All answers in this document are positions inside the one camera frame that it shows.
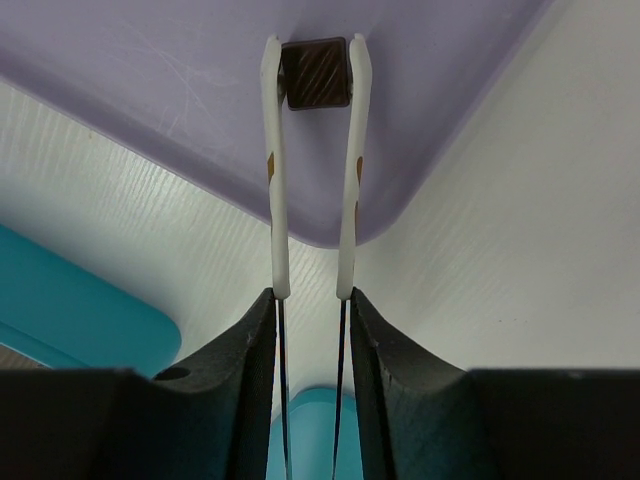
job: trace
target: teal container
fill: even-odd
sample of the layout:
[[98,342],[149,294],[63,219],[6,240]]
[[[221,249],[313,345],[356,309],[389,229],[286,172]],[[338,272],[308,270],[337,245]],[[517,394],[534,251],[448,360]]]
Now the teal container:
[[168,367],[180,331],[162,312],[0,225],[0,344],[52,368]]
[[[331,479],[336,390],[302,392],[291,402],[289,412],[294,480]],[[267,480],[283,478],[282,417],[278,417],[271,426]],[[336,479],[363,479],[356,402],[347,395],[342,398]]]

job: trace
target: tray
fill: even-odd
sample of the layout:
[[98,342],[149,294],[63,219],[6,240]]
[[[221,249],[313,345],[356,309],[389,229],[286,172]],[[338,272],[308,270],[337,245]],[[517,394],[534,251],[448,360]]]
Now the tray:
[[[362,243],[400,215],[551,2],[4,2],[0,75],[268,221],[265,41],[360,32],[374,69]],[[348,108],[284,114],[289,228],[309,244],[338,243],[348,119]]]

